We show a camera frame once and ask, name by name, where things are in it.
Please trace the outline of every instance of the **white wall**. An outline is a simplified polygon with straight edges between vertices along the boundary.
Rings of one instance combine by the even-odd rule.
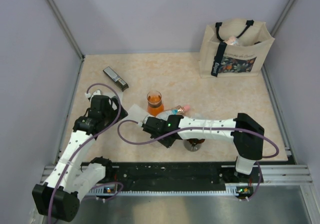
[[[244,17],[271,29],[288,0],[55,0],[84,54],[199,51],[207,24]]]
[[[320,194],[320,0],[297,0],[275,35],[266,67],[296,157]]]
[[[45,0],[0,0],[0,223],[22,224],[56,154],[80,60]]]

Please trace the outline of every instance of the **tote bag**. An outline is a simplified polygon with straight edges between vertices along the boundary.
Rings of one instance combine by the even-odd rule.
[[[274,38],[265,22],[230,19],[207,25],[200,50],[200,76],[237,77],[258,75]],[[243,46],[224,42],[235,36]]]

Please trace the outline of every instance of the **speckled tabletop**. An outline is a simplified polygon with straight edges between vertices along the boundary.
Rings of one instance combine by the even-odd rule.
[[[162,94],[164,108],[190,105],[187,116],[202,115],[206,119],[228,119],[237,113],[247,113],[265,129],[265,136],[273,140],[280,153],[268,159],[287,160],[284,143],[272,109],[269,94],[261,73],[255,77],[207,78],[199,76],[198,53],[135,53],[87,55],[81,72],[73,103],[63,149],[70,138],[75,120],[90,106],[85,98],[86,89],[101,82],[121,92],[103,73],[110,66],[128,84],[123,92],[122,105],[128,111],[133,105],[147,108],[146,95],[151,89]],[[94,87],[109,92],[104,87]],[[135,124],[127,123],[121,128],[131,141],[146,141],[150,134]],[[275,149],[263,144],[263,155],[271,155]],[[86,161],[103,156],[113,162],[187,162],[187,161],[234,161],[237,150],[231,143],[206,140],[196,152],[185,149],[181,140],[169,149],[162,145],[130,145],[122,141],[114,125],[101,134],[86,156]]]

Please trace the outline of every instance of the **glass cup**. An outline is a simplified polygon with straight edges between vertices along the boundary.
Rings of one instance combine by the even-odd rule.
[[[148,113],[156,116],[164,111],[164,105],[162,104],[162,96],[160,92],[152,90],[147,94],[146,99],[148,101]]]

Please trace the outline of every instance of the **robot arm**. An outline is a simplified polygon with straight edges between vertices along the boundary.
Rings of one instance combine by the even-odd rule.
[[[210,130],[210,128],[243,128],[263,135],[265,133],[264,128],[245,113],[238,113],[236,118],[226,120],[205,120],[181,115],[170,115],[168,120],[165,121],[149,116],[144,120],[142,127],[145,132],[151,134],[151,138],[157,138],[181,128],[198,128],[180,131],[160,139],[159,142],[167,148],[169,148],[176,139],[214,139],[234,143],[239,153],[235,169],[237,172],[246,175],[251,173],[254,163],[262,158],[262,139],[244,132]]]
[[[41,215],[48,215],[51,195],[67,164],[69,166],[53,197],[51,213],[52,217],[66,222],[74,219],[84,196],[106,176],[109,161],[95,158],[88,168],[76,178],[76,173],[95,139],[84,145],[73,157],[72,162],[69,161],[86,140],[102,131],[116,118],[119,110],[117,99],[102,95],[100,90],[93,93],[89,100],[90,108],[86,112],[87,116],[81,116],[75,121],[71,138],[55,169],[42,185],[37,184],[33,188],[32,196]],[[128,113],[122,108],[117,121],[127,115]]]

